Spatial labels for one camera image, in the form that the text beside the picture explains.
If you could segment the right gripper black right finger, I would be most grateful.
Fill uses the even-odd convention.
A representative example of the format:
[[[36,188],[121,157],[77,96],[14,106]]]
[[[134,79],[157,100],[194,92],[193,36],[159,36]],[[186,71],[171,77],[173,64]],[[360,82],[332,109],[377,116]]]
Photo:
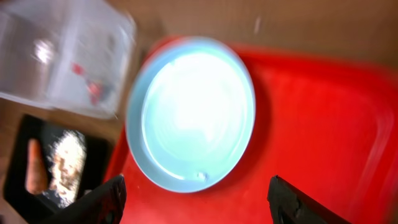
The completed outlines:
[[[278,175],[271,178],[267,201],[273,223],[349,223]]]

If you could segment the red snack wrapper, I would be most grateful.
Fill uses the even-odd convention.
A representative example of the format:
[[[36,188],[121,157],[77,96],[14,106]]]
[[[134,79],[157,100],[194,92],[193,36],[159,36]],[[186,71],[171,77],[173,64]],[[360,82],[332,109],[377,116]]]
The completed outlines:
[[[106,79],[98,72],[91,72],[88,68],[79,63],[72,63],[72,72],[81,76],[85,83],[92,105],[97,105],[103,100],[106,91]]]

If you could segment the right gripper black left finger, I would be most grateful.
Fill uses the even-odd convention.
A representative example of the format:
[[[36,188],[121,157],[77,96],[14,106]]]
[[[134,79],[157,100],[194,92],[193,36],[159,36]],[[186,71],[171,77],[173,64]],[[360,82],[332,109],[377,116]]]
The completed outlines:
[[[119,224],[127,192],[123,175],[118,175],[67,208],[42,221],[44,224]]]

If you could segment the orange carrot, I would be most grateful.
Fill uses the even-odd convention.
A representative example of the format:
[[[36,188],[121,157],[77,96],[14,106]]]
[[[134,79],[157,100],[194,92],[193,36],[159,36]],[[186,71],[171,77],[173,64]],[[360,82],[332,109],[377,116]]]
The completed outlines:
[[[30,139],[27,148],[27,170],[25,189],[32,195],[38,195],[47,190],[48,177],[42,157],[40,143]]]

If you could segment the light blue plate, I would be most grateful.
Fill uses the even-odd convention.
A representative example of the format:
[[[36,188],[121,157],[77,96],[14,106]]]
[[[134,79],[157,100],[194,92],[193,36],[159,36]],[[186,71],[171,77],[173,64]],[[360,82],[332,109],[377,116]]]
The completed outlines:
[[[256,119],[249,71],[206,37],[175,39],[143,63],[131,89],[126,137],[141,172],[178,193],[207,189],[242,158]]]

